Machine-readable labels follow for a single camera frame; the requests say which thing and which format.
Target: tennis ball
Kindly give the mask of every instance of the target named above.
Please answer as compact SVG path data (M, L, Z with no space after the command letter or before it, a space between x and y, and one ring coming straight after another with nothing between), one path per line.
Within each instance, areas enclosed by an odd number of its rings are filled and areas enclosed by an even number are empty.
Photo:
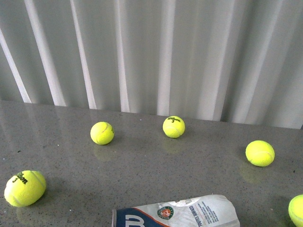
M246 147L246 157L255 166L265 167L270 165L275 159L273 147L261 140L251 142Z
M298 195L290 201L288 213L295 226L303 227L303 195Z
M178 138L185 131L185 123L177 116L168 117L163 123L163 131L168 137Z
M15 207L25 207L36 202L45 192L46 181L38 171L22 171L6 184L4 197Z
M90 130L91 139L99 145L108 144L112 141L114 134L113 127L107 122L98 122Z

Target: white backdrop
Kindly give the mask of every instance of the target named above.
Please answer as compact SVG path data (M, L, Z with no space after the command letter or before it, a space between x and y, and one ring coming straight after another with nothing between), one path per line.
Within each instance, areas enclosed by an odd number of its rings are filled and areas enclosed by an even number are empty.
M0 99L300 128L302 0L0 0Z

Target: white curtain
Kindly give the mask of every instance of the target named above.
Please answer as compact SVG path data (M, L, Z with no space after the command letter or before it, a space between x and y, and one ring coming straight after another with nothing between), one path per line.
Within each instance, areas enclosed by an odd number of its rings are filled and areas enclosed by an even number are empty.
M0 0L0 99L301 128L302 0Z

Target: roland garros logo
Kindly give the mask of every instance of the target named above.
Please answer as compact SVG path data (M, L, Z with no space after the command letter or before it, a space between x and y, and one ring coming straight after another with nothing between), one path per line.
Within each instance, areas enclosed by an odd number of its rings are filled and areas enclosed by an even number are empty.
M174 209L172 207L162 207L157 211L160 218L169 220L174 215Z

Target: gray speckled countertop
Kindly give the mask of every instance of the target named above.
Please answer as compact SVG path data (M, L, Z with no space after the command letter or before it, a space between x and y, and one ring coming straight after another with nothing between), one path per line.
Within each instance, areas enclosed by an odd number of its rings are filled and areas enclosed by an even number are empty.
M303 130L184 118L171 139L165 117L0 101L0 226L109 227L112 209L222 194L243 227L294 226L288 203L303 194ZM113 141L89 135L99 121L112 124ZM265 140L276 158L256 167L245 157ZM14 208L6 182L22 170L41 171L43 197Z

